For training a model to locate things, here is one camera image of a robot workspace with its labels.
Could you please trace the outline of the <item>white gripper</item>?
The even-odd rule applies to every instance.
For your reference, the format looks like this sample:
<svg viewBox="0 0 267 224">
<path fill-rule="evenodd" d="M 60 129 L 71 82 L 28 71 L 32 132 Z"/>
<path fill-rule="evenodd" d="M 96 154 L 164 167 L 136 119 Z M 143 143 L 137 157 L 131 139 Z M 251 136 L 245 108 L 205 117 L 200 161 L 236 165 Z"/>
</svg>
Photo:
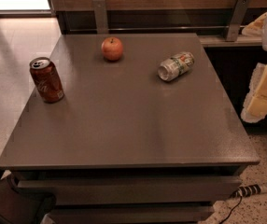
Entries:
<svg viewBox="0 0 267 224">
<path fill-rule="evenodd" d="M 245 36 L 261 36 L 262 47 L 267 51 L 267 12 L 260 15 L 242 30 Z M 267 64 L 258 63 L 249 83 L 249 93 L 244 100 L 241 118 L 256 123 L 267 116 Z"/>
</svg>

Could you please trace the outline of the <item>dark robot base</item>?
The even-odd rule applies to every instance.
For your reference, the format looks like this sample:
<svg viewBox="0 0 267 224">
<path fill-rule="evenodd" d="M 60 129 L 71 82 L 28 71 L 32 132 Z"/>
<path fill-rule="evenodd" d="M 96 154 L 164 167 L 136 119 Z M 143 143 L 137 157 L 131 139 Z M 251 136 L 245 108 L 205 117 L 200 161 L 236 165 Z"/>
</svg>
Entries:
<svg viewBox="0 0 267 224">
<path fill-rule="evenodd" d="M 52 193 L 19 189 L 13 175 L 0 180 L 0 224 L 40 224 L 55 204 Z"/>
</svg>

